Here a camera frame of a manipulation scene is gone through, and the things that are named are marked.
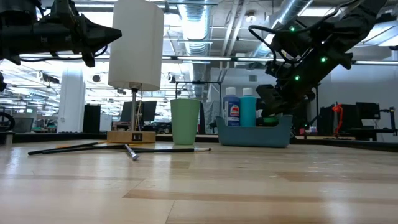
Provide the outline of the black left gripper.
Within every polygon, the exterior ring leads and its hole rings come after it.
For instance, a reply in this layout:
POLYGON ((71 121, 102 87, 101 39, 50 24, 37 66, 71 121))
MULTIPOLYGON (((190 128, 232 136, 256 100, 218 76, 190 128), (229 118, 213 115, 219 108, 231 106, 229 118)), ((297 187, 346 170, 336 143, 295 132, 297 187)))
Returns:
POLYGON ((39 20, 39 52, 81 52, 87 67, 95 66, 95 58, 103 55, 108 45, 121 37, 121 30, 90 21, 84 15, 66 19, 45 17, 39 20), (90 34, 101 31, 104 34, 90 34))

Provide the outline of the red curved object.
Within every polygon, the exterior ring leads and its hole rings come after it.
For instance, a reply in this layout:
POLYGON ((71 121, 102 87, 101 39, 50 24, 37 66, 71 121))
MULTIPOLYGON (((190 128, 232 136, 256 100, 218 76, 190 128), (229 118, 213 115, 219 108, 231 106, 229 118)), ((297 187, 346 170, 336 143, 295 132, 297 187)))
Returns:
POLYGON ((333 111, 338 115, 338 125, 334 130, 334 136, 338 137, 339 131, 343 125, 343 107, 342 104, 336 104, 333 107, 333 111))

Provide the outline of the large teal paint bottle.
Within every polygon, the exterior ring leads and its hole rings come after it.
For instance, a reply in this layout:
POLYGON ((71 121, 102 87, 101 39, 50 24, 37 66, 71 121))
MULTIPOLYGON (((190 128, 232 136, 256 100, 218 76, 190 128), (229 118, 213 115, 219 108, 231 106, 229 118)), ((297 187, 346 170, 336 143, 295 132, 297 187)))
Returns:
POLYGON ((252 88, 243 88, 240 97, 240 125, 242 127, 256 126, 256 101, 252 88))

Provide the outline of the silver ventilation duct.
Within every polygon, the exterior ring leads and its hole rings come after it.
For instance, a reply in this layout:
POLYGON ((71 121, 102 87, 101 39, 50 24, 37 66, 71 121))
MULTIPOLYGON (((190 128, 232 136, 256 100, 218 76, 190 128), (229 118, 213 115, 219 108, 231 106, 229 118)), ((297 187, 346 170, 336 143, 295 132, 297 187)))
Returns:
MULTIPOLYGON (((204 4, 181 4, 178 6, 182 18, 182 34, 185 40, 186 53, 189 56, 208 56, 210 44, 209 25, 211 7, 204 4)), ((204 63, 192 63, 189 68, 191 81, 204 81, 206 65, 204 63)), ((203 98, 204 85, 194 85, 195 98, 203 98)))
MULTIPOLYGON (((279 25, 284 25, 291 19, 294 19, 301 14, 311 5, 313 0, 284 0, 280 6, 280 10, 267 16, 265 27, 276 29, 279 25)), ((274 34, 266 34, 264 40, 270 44, 274 34)), ((271 50, 265 44, 260 44, 256 50, 253 51, 251 57, 264 58, 271 50)))

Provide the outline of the long ceiling light strip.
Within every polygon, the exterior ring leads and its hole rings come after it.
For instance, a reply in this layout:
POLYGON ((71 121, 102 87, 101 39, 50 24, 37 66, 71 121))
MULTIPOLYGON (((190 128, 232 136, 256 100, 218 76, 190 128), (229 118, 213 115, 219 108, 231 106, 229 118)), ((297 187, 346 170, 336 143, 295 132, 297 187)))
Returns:
MULTIPOLYGON (((81 55, 59 55, 53 57, 50 54, 21 54, 21 61, 35 60, 81 60, 81 55)), ((177 62, 239 62, 239 63, 265 63, 272 61, 272 58, 249 58, 249 57, 202 57, 202 56, 162 56, 162 61, 172 63, 177 62)), ((398 60, 353 60, 353 65, 380 65, 380 66, 398 66, 398 60)))

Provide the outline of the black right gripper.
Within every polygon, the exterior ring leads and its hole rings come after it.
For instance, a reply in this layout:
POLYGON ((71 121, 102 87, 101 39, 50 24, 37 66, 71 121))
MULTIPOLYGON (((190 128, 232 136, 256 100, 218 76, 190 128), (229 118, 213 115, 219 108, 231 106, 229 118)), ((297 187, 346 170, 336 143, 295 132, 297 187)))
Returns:
POLYGON ((262 117, 287 113, 302 102, 313 101, 316 93, 313 89, 323 78, 321 57, 308 55, 295 65, 282 64, 277 70, 276 89, 272 85, 260 85, 256 88, 259 95, 256 110, 262 117))

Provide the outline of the black cabinet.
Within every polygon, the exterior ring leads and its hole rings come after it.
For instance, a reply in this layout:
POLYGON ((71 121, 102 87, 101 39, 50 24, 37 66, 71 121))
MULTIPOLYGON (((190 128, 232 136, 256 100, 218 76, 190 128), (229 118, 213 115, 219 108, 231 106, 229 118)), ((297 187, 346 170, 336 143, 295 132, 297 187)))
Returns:
POLYGON ((100 132, 100 105, 85 105, 83 118, 83 132, 98 134, 100 132))

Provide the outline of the large blue paint bottle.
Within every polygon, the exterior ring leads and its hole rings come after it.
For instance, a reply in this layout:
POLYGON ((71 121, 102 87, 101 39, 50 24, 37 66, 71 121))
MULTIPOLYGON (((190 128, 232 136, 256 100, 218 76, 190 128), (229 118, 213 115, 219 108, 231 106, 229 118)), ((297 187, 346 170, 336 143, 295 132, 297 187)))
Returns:
POLYGON ((227 87, 223 97, 224 121, 227 126, 240 126, 239 120, 239 97, 236 95, 235 87, 227 87))

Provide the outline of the teal plastic bin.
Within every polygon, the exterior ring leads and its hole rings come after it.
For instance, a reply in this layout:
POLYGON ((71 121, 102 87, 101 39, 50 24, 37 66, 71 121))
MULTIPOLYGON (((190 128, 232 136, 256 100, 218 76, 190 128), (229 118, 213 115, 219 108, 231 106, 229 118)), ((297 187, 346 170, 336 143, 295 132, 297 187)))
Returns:
POLYGON ((216 124, 224 146, 285 148, 290 144, 292 115, 283 115, 273 127, 227 126, 221 116, 216 117, 216 124))

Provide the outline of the white shade wooden base lamp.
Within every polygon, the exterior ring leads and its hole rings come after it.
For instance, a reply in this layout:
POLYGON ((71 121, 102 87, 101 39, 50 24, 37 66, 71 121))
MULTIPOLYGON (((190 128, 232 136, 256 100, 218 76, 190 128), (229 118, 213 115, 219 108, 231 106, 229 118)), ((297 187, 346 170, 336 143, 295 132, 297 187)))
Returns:
POLYGON ((149 144, 155 132, 136 129, 138 91, 160 90, 164 12, 146 0, 118 0, 113 9, 113 27, 122 37, 111 44, 108 85, 132 91, 128 131, 109 131, 107 141, 118 144, 149 144))

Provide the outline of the black round wheel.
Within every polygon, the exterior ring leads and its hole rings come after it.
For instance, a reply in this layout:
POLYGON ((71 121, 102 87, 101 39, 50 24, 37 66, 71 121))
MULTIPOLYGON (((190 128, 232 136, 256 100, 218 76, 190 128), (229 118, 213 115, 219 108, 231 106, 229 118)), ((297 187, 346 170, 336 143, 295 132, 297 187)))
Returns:
POLYGON ((16 124, 15 119, 10 114, 7 114, 5 112, 0 112, 0 117, 5 117, 9 121, 9 126, 6 126, 6 127, 0 126, 0 132, 11 131, 16 124))

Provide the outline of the green plastic cup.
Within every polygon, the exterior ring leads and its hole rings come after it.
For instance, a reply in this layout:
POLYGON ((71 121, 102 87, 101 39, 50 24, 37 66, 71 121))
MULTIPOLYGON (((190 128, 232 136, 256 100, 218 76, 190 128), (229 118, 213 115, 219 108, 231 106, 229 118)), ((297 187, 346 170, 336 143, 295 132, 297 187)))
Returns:
POLYGON ((193 145, 197 135, 200 101, 179 98, 170 101, 172 137, 175 145, 193 145))

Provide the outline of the white building pillar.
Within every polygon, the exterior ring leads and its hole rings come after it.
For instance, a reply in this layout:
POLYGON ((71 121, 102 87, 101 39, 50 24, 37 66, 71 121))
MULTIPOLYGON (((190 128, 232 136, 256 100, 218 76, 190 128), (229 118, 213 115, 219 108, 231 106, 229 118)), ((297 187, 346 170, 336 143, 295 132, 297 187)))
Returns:
POLYGON ((58 110, 58 133, 83 131, 85 78, 81 68, 67 67, 62 73, 58 110))

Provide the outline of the black aluminium table frame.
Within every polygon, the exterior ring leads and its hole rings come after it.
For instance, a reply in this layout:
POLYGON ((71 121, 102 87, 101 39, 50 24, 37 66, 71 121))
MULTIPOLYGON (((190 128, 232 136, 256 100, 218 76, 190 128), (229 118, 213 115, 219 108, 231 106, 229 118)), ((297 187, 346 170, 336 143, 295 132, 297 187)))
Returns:
MULTIPOLYGON (((27 142, 48 142, 48 141, 72 141, 72 140, 101 140, 106 139, 105 134, 83 134, 83 133, 25 133, 13 134, 12 143, 27 143, 27 142)), ((356 141, 343 139, 291 139, 290 144, 299 145, 321 145, 321 146, 335 146, 348 147, 355 149, 365 149, 371 151, 384 151, 398 153, 398 142, 372 142, 372 141, 356 141)))

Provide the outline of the dark background monitor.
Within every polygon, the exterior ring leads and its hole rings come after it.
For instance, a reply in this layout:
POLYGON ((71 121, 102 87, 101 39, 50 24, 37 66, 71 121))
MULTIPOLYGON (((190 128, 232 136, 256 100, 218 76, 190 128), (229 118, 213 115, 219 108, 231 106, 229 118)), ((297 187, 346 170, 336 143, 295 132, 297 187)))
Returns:
POLYGON ((361 119, 380 119, 379 103, 357 102, 359 117, 361 119))
MULTIPOLYGON (((156 106, 157 106, 156 101, 137 101, 136 102, 136 117, 139 118, 139 120, 143 121, 143 122, 154 121, 156 106)), ((130 122, 131 111, 132 111, 132 102, 131 101, 124 102, 122 112, 121 112, 120 121, 130 122)))
MULTIPOLYGON (((356 105, 342 104, 343 123, 339 133, 347 133, 349 129, 359 128, 361 121, 358 118, 358 109, 356 105)), ((333 105, 320 108, 320 117, 318 119, 318 132, 320 134, 333 134, 340 122, 340 113, 333 111, 333 105)))

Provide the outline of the grey storage bin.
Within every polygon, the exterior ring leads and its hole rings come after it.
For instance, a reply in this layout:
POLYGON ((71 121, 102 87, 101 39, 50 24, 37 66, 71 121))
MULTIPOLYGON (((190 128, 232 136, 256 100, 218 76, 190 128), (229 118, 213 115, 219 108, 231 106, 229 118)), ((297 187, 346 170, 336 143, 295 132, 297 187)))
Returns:
POLYGON ((15 133, 29 133, 32 131, 33 118, 14 118, 15 126, 12 129, 15 133))

